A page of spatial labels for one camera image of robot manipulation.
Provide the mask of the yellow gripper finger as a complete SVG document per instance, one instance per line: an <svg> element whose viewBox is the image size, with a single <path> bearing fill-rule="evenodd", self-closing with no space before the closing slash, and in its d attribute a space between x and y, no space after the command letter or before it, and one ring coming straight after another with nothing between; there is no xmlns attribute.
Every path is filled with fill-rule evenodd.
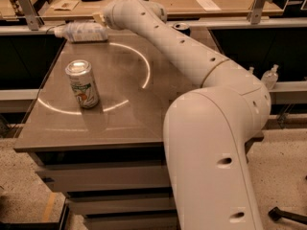
<svg viewBox="0 0 307 230"><path fill-rule="evenodd" d="M96 23L101 24L102 26L105 26L106 22L100 12L93 12L92 16Z"/></svg>

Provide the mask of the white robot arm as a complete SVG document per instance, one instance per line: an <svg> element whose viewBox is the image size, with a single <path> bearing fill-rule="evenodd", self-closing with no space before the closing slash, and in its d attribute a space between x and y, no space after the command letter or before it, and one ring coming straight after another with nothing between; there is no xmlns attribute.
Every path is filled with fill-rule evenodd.
<svg viewBox="0 0 307 230"><path fill-rule="evenodd" d="M181 230L264 230L245 144L269 119L265 84L228 57L166 25L155 2L114 0L113 30L146 38L195 89L179 96L163 126L165 156Z"/></svg>

